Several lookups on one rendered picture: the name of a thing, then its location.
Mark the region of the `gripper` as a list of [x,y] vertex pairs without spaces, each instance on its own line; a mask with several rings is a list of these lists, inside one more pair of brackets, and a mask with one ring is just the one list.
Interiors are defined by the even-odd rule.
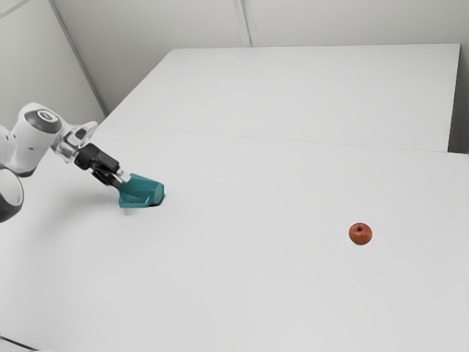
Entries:
[[74,164],[82,170],[93,169],[93,177],[105,186],[112,186],[115,189],[120,189],[122,183],[130,180],[130,174],[120,169],[118,160],[93,143],[86,144],[78,151]]

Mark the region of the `teal faceted mug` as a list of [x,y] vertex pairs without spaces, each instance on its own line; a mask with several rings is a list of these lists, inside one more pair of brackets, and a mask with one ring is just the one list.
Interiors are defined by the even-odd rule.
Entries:
[[119,188],[118,203],[121,208],[149,208],[159,206],[164,197],[164,184],[131,174]]

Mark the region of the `red apple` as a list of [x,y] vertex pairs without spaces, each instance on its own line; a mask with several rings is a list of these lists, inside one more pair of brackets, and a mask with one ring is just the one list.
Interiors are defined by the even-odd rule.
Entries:
[[354,223],[348,231],[349,239],[359,246],[368,244],[373,237],[372,228],[365,223]]

